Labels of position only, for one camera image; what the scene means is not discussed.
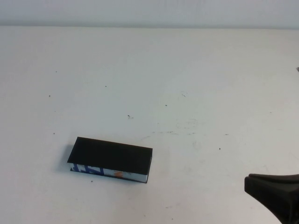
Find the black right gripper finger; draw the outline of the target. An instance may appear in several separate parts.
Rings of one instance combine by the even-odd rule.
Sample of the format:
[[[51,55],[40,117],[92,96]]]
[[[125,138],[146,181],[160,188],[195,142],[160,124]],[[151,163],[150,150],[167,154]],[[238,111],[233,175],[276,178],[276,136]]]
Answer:
[[[265,206],[282,224],[299,222],[299,176],[249,174],[244,191]]]

